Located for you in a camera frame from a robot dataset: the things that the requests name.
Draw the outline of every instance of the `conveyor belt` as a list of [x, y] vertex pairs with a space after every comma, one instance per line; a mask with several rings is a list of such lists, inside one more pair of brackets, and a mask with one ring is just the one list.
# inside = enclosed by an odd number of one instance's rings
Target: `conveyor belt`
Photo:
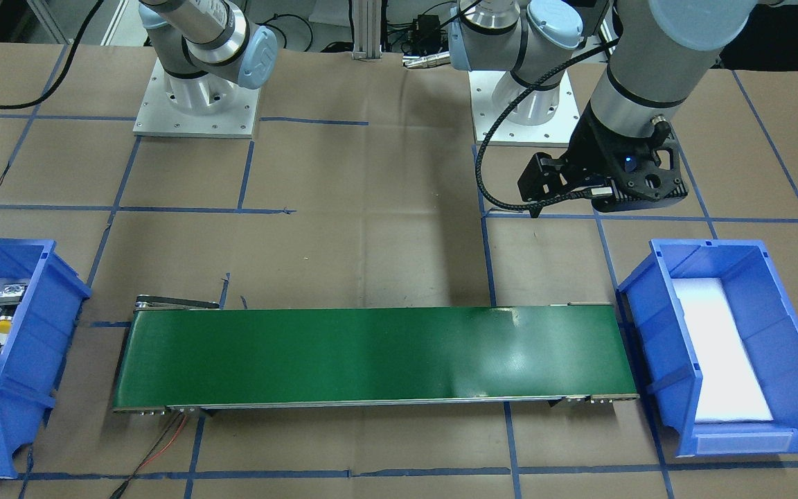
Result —
[[611, 306], [140, 310], [114, 410], [636, 398]]

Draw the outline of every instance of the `brown paper floor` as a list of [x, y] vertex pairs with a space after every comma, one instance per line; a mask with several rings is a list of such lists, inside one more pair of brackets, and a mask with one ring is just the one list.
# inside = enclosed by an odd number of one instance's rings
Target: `brown paper floor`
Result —
[[[0, 100], [32, 98], [63, 51], [0, 45]], [[139, 293], [240, 308], [614, 302], [647, 240], [765, 240], [798, 310], [798, 73], [711, 71], [675, 119], [691, 194], [596, 215], [490, 210], [472, 177], [466, 75], [280, 54], [256, 140], [136, 139], [151, 49], [82, 47], [55, 97], [0, 114], [0, 237], [51, 238], [91, 284], [25, 484], [105, 497], [158, 435], [110, 414]], [[570, 73], [583, 107], [603, 67]], [[492, 148], [512, 198], [532, 148]], [[798, 457], [675, 459], [645, 401], [222, 413], [193, 421], [125, 497], [798, 497]], [[26, 471], [28, 451], [16, 456]]]

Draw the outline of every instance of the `blue plastic bin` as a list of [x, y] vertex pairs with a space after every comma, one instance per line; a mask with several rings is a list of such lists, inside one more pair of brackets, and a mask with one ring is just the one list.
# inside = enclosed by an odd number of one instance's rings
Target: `blue plastic bin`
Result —
[[12, 455], [35, 438], [91, 290], [54, 253], [53, 240], [0, 239], [0, 282], [28, 288], [0, 355], [0, 478], [14, 479]]
[[[798, 318], [759, 240], [652, 240], [620, 286], [642, 339], [649, 394], [679, 432], [678, 457], [798, 453]], [[719, 278], [770, 422], [696, 423], [703, 375], [672, 279]]]

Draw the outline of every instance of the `grid line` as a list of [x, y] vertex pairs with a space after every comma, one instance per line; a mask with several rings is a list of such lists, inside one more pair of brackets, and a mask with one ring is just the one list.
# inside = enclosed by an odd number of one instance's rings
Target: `grid line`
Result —
[[[476, 144], [470, 146], [472, 151], [472, 160], [476, 162]], [[476, 189], [479, 203], [479, 227], [482, 233], [482, 250], [485, 256], [485, 274], [488, 278], [488, 303], [491, 306], [497, 306], [497, 291], [495, 290], [495, 274], [494, 267], [491, 265], [491, 243], [488, 241], [488, 219], [485, 217], [485, 199], [482, 197], [482, 192]], [[507, 448], [510, 455], [510, 472], [513, 477], [513, 498], [522, 499], [522, 483], [519, 478], [519, 462], [516, 457], [516, 436], [513, 432], [513, 411], [510, 408], [510, 402], [504, 402], [504, 426], [506, 426], [507, 433]]]
[[513, 432], [513, 410], [510, 402], [504, 402], [504, 424], [507, 428], [507, 445], [510, 446], [510, 474], [513, 477], [513, 496], [522, 499], [522, 483], [519, 478], [519, 458], [516, 455], [516, 435]]
[[[744, 461], [744, 462], [678, 462], [667, 464], [669, 471], [719, 471], [719, 470], [780, 470], [798, 469], [795, 461]], [[573, 474], [615, 474], [615, 473], [656, 473], [661, 471], [659, 464], [617, 464], [601, 466], [521, 466], [520, 475], [573, 475]], [[507, 476], [513, 472], [509, 468], [393, 468], [367, 473], [353, 473], [352, 470], [230, 470], [196, 471], [194, 480], [239, 480], [239, 479], [352, 479], [352, 478], [390, 478], [390, 477], [450, 477], [450, 476]], [[137, 480], [187, 480], [189, 471], [153, 471], [136, 475]], [[124, 480], [127, 475], [107, 473], [22, 473], [20, 480]]]
[[716, 228], [713, 226], [713, 218], [710, 218], [710, 212], [707, 211], [707, 203], [704, 201], [704, 196], [700, 193], [700, 187], [698, 187], [698, 183], [694, 179], [694, 173], [691, 172], [691, 167], [688, 164], [688, 158], [685, 157], [685, 151], [682, 146], [679, 146], [679, 157], [682, 159], [682, 164], [688, 173], [688, 179], [691, 180], [691, 188], [694, 189], [694, 195], [698, 199], [700, 210], [704, 212], [705, 221], [707, 222], [707, 226], [710, 227], [710, 234], [713, 236], [713, 239], [719, 239], [719, 235], [716, 233]]
[[[48, 81], [45, 82], [45, 86], [42, 87], [42, 94], [44, 94], [45, 91], [48, 91], [48, 88], [51, 87], [51, 83], [54, 82], [54, 75], [57, 75], [57, 68], [60, 67], [60, 63], [61, 61], [63, 61], [64, 54], [66, 53], [67, 53], [67, 46], [64, 45], [63, 47], [60, 48], [60, 54], [57, 57], [57, 61], [54, 63], [53, 69], [51, 69], [51, 72], [48, 74]], [[8, 158], [8, 164], [6, 164], [6, 167], [2, 171], [2, 175], [0, 177], [0, 186], [2, 186], [2, 184], [6, 180], [8, 171], [10, 170], [10, 168], [12, 168], [14, 161], [17, 160], [17, 155], [20, 152], [20, 146], [23, 145], [24, 140], [26, 140], [26, 136], [29, 135], [29, 128], [33, 126], [33, 122], [35, 120], [35, 117], [39, 114], [39, 108], [41, 106], [42, 106], [41, 102], [34, 105], [32, 112], [29, 114], [29, 117], [22, 116], [23, 119], [26, 119], [26, 125], [23, 127], [23, 132], [20, 132], [20, 136], [17, 139], [17, 144], [14, 145], [14, 148], [12, 149], [12, 154], [10, 154]]]
[[134, 139], [134, 145], [131, 148], [131, 154], [127, 156], [127, 162], [125, 164], [125, 171], [123, 173], [123, 178], [121, 179], [121, 183], [119, 184], [119, 190], [116, 192], [116, 197], [113, 199], [113, 206], [110, 208], [110, 216], [107, 219], [107, 226], [104, 228], [104, 234], [100, 237], [100, 243], [98, 244], [98, 252], [95, 253], [94, 256], [94, 263], [91, 264], [91, 272], [88, 272], [88, 281], [86, 284], [90, 288], [91, 285], [94, 283], [94, 278], [98, 275], [98, 268], [100, 266], [100, 260], [104, 256], [104, 248], [107, 246], [107, 241], [110, 238], [110, 231], [113, 230], [113, 224], [115, 222], [116, 213], [119, 211], [119, 203], [121, 202], [121, 196], [123, 196], [125, 192], [125, 186], [127, 186], [127, 179], [131, 175], [131, 168], [134, 167], [134, 161], [137, 158], [137, 150], [140, 148], [140, 137]]
[[[605, 264], [608, 265], [608, 274], [612, 279], [612, 287], [614, 288], [614, 298], [615, 302], [617, 303], [617, 310], [621, 315], [621, 321], [627, 323], [627, 312], [623, 308], [621, 293], [618, 291], [617, 274], [615, 274], [614, 271], [614, 261], [612, 261], [611, 249], [608, 247], [608, 238], [605, 237], [605, 227], [602, 225], [602, 217], [599, 215], [599, 212], [596, 212], [595, 210], [593, 211], [593, 214], [596, 217], [596, 230], [599, 232], [599, 240], [602, 242], [602, 252], [605, 253]], [[664, 487], [667, 489], [667, 497], [668, 499], [675, 499], [675, 495], [673, 493], [673, 484], [671, 483], [671, 475], [669, 475], [669, 470], [667, 468], [667, 460], [664, 458], [661, 436], [659, 436], [658, 424], [655, 420], [655, 412], [653, 412], [652, 404], [649, 404], [647, 399], [648, 396], [645, 385], [645, 375], [641, 371], [641, 366], [643, 365], [644, 360], [641, 358], [639, 349], [634, 347], [636, 343], [633, 341], [633, 334], [630, 332], [630, 329], [624, 328], [624, 334], [627, 337], [627, 345], [630, 348], [630, 355], [634, 360], [630, 363], [630, 367], [633, 373], [633, 378], [636, 382], [637, 389], [642, 396], [641, 400], [643, 401], [643, 412], [646, 414], [648, 429], [652, 434], [652, 443], [655, 445], [655, 454], [658, 457], [659, 467], [661, 467], [661, 475], [664, 480]]]
[[245, 171], [242, 173], [242, 186], [238, 191], [238, 202], [236, 209], [242, 209], [245, 204], [246, 190], [248, 189], [248, 180], [251, 177], [251, 161], [254, 160], [254, 140], [248, 142], [248, 155], [245, 159]]
[[193, 497], [193, 480], [196, 480], [196, 465], [199, 464], [199, 451], [202, 449], [202, 433], [205, 432], [205, 417], [199, 415], [199, 422], [196, 423], [196, 436], [193, 439], [193, 455], [190, 457], [190, 468], [187, 471], [186, 488], [184, 489], [184, 499]]
[[765, 123], [763, 122], [763, 118], [759, 116], [759, 112], [756, 110], [756, 105], [750, 99], [750, 94], [747, 93], [747, 89], [744, 88], [744, 83], [741, 82], [741, 77], [738, 77], [737, 71], [731, 71], [731, 74], [734, 76], [735, 82], [738, 83], [738, 88], [741, 89], [741, 93], [744, 95], [744, 99], [747, 99], [747, 105], [750, 106], [750, 111], [753, 113], [753, 116], [756, 117], [756, 122], [759, 123], [759, 127], [763, 131], [763, 135], [765, 139], [769, 141], [769, 146], [772, 146], [772, 152], [775, 154], [775, 158], [778, 160], [778, 164], [780, 165], [782, 171], [784, 171], [784, 176], [790, 183], [790, 187], [792, 187], [792, 192], [795, 193], [796, 199], [798, 199], [798, 187], [796, 186], [796, 182], [792, 178], [790, 174], [789, 168], [786, 166], [784, 158], [781, 157], [780, 151], [778, 151], [778, 146], [775, 144], [774, 139], [772, 139], [772, 134], [769, 133], [769, 130], [766, 128]]
[[263, 116], [260, 122], [290, 122], [290, 123], [309, 123], [309, 124], [336, 124], [351, 126], [368, 126], [368, 122], [354, 122], [345, 120], [312, 120], [308, 118], [292, 118], [288, 116]]

